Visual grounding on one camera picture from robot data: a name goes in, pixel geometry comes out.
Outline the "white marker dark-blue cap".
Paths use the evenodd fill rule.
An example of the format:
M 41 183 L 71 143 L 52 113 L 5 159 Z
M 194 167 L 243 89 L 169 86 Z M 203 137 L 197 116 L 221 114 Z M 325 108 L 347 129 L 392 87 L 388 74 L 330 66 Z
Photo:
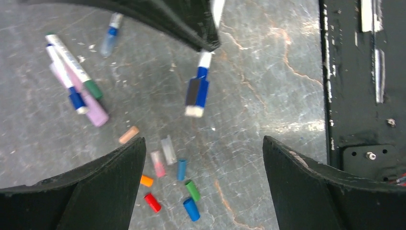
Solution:
M 52 44 L 47 44 L 46 50 L 52 59 L 57 72 L 59 73 L 63 85 L 67 88 L 69 92 L 69 99 L 72 103 L 73 108 L 79 115 L 84 115 L 88 112 L 88 108 L 82 99 L 81 95 L 77 92 L 76 88 L 74 87 L 73 82 L 71 81 L 68 72 L 65 69 L 65 65 L 63 60 L 59 57 L 58 53 L 56 52 L 55 46 Z

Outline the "clear gel pen cap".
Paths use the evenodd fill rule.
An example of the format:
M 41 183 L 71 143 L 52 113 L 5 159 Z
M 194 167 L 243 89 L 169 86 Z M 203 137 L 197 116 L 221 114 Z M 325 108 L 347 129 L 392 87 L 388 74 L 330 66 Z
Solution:
M 167 165 L 173 165 L 177 162 L 177 157 L 173 144 L 170 138 L 170 135 L 167 135 L 166 138 L 161 140 L 162 150 L 167 162 Z

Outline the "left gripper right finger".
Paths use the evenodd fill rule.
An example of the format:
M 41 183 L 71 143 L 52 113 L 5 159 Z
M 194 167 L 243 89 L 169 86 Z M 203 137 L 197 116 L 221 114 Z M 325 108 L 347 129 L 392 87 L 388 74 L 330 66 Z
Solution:
M 270 136 L 262 151 L 281 230 L 405 229 L 405 187 L 338 170 Z

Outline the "light-blue pen cap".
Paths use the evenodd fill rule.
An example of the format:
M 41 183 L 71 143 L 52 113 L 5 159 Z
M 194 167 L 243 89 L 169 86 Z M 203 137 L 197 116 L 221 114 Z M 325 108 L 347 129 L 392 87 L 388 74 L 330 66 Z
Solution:
M 183 181 L 186 175 L 186 167 L 187 167 L 187 160 L 186 159 L 179 159 L 177 163 L 177 180 Z

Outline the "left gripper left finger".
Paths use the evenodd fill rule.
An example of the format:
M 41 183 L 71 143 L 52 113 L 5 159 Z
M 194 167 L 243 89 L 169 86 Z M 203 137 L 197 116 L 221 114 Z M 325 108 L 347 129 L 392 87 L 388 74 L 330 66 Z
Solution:
M 126 230 L 146 158 L 134 138 L 71 171 L 0 191 L 3 230 Z

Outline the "white marker blue eraser cap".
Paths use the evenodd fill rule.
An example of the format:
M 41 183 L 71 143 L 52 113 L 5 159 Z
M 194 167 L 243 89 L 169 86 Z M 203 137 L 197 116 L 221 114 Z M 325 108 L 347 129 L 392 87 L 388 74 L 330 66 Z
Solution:
M 215 30 L 219 28 L 225 0 L 211 1 L 211 11 L 214 18 Z M 186 94 L 185 115 L 189 117 L 202 117 L 206 104 L 209 81 L 207 80 L 213 52 L 202 50 L 196 76 L 191 78 Z

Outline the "red marker cap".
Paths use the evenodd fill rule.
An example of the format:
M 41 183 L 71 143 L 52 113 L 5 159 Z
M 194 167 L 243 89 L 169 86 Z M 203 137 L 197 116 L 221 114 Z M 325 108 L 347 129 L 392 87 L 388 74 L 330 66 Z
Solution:
M 158 213 L 162 209 L 161 204 L 158 202 L 158 200 L 152 193 L 147 193 L 144 196 L 144 200 L 155 213 Z

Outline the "orange pen cap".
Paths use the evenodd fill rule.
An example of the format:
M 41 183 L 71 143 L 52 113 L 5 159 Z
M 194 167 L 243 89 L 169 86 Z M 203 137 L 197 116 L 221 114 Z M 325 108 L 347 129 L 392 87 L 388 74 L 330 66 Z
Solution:
M 144 185 L 146 187 L 151 187 L 153 185 L 153 183 L 154 183 L 153 178 L 151 178 L 149 176 L 146 176 L 146 175 L 141 176 L 141 179 L 140 179 L 140 184 L 141 185 Z

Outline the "pink highlighter cap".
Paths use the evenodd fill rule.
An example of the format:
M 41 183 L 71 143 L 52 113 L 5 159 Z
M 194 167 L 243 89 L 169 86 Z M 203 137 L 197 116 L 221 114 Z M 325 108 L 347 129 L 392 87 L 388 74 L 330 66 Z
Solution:
M 165 176 L 166 171 L 165 171 L 164 163 L 162 161 L 160 152 L 159 151 L 151 152 L 150 156 L 151 156 L 151 160 L 152 160 L 152 163 L 154 166 L 156 176 L 158 178 Z

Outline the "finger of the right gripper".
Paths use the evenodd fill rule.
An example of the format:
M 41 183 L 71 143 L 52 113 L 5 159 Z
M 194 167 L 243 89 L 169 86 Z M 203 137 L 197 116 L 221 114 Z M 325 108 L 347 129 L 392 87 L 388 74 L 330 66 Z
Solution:
M 60 3 L 121 13 L 197 52 L 214 51 L 221 45 L 209 0 L 61 0 Z

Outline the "white marker green cap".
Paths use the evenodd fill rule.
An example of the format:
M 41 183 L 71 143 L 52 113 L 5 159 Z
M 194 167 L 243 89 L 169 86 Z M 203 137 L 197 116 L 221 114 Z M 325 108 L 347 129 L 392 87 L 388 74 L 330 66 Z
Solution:
M 47 34 L 46 40 L 52 45 L 55 45 L 57 53 L 67 63 L 67 65 L 73 70 L 76 76 L 81 81 L 82 85 L 88 90 L 88 92 L 96 99 L 100 100 L 103 97 L 101 89 L 96 82 L 89 76 L 85 69 L 79 64 L 77 59 L 68 50 L 66 45 L 60 40 L 56 34 Z

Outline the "peach pen cap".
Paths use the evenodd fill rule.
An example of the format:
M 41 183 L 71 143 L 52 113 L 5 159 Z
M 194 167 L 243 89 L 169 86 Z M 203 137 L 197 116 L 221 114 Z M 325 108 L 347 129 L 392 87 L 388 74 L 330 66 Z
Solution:
M 119 143 L 125 144 L 139 133 L 139 129 L 136 126 L 130 127 L 120 138 Z

